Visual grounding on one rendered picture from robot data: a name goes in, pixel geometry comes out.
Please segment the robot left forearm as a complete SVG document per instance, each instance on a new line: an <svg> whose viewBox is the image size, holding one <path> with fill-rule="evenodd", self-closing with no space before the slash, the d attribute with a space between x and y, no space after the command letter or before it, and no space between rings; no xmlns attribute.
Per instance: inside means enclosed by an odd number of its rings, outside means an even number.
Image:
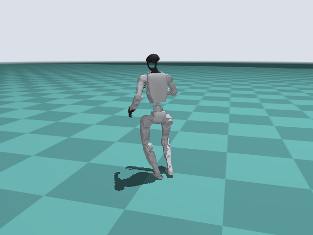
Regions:
<svg viewBox="0 0 313 235"><path fill-rule="evenodd" d="M136 109L137 109L137 106L138 106L138 104L139 104L139 101L136 101L135 98L136 98L136 94L134 95L133 102L132 102L132 104L131 104L131 106L130 106L130 111L131 111L131 110L136 110Z"/></svg>

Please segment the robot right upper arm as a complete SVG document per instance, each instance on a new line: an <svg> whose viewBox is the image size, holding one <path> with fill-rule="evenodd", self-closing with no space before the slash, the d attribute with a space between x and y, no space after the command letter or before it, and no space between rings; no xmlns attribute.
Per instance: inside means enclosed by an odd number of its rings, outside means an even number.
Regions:
<svg viewBox="0 0 313 235"><path fill-rule="evenodd" d="M178 90L174 84L173 78L172 78L172 76L170 76L168 74L166 74L166 77L167 77L167 84L168 84L169 88L171 89L170 95L175 96L177 94Z"/></svg>

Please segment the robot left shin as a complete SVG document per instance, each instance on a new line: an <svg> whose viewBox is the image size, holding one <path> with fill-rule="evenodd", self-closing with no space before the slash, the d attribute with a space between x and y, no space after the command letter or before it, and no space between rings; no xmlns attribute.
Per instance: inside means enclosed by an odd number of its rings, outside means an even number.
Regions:
<svg viewBox="0 0 313 235"><path fill-rule="evenodd" d="M161 176L161 173L160 173L159 168L157 166L157 160L156 160L156 156L155 156L154 151L149 152L148 147L145 144L143 145L143 150L144 150L144 154L145 154L149 164L152 166L156 176L158 177L159 176L158 174L160 174L160 176Z"/></svg>

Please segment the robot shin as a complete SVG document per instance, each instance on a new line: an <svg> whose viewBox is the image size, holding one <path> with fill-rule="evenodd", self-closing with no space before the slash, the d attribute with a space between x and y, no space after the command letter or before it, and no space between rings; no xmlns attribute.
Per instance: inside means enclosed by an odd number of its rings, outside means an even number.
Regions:
<svg viewBox="0 0 313 235"><path fill-rule="evenodd" d="M169 169L169 167L172 168L172 165L171 165L171 147L169 144L169 138L167 138L167 140L168 140L168 145L163 146L163 153L164 153L164 157L165 157L166 162L167 162L167 167Z"/></svg>
<svg viewBox="0 0 313 235"><path fill-rule="evenodd" d="M158 177L159 176L158 174L160 174L160 176L161 176L161 173L160 173L159 168L157 166L157 160L156 160L156 156L155 156L154 151L149 152L148 147L145 144L143 145L143 150L144 150L144 154L145 154L149 164L152 166L156 176Z"/></svg>

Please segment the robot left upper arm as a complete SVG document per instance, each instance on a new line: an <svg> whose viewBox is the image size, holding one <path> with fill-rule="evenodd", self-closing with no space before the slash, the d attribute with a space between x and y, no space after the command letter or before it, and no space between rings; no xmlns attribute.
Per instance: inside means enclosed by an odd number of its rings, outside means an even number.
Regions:
<svg viewBox="0 0 313 235"><path fill-rule="evenodd" d="M144 83L147 81L147 74L145 75L141 75L138 79L137 79L137 87L136 87L136 101L142 101L143 96L142 96L142 92L143 92L143 88L144 88Z"/></svg>

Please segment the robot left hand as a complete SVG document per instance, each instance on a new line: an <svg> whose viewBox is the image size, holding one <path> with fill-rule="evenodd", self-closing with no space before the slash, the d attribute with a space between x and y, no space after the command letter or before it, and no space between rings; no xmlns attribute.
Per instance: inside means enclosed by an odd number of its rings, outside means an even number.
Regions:
<svg viewBox="0 0 313 235"><path fill-rule="evenodd" d="M131 111L130 111L130 107L129 107L128 113L129 113L129 117L131 117L131 118L132 118L132 112L134 112L134 110L131 110Z"/></svg>

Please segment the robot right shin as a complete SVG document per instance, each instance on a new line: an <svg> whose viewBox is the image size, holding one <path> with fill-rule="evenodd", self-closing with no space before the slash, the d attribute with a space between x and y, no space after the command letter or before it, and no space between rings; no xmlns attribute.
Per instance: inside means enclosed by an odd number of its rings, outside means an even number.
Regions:
<svg viewBox="0 0 313 235"><path fill-rule="evenodd" d="M169 167L172 168L172 165L171 165L171 147L169 144L169 138L167 138L167 140L168 140L168 145L163 146L163 153L164 153L164 157L165 157L166 162L167 162L167 167L169 169Z"/></svg>

